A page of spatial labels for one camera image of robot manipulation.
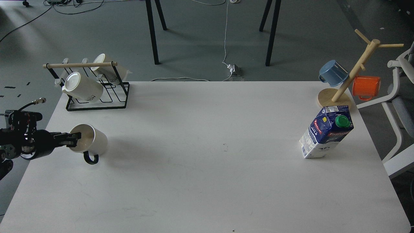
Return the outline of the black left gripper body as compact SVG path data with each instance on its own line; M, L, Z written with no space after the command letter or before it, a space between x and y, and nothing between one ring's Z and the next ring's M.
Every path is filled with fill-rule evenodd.
M33 134L35 147L33 157L43 157L51 154L55 148L64 146L64 141L67 141L68 137L68 133L37 130Z

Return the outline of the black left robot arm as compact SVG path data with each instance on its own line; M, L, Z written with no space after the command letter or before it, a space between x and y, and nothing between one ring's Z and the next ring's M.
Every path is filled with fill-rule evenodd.
M45 98L36 99L18 110L6 110L6 127L1 129L1 179L13 168L13 159L34 160L47 156L55 148L66 146L74 148L82 135L80 132L62 133L37 130L37 122L43 119L39 112L24 111L26 107L46 102Z

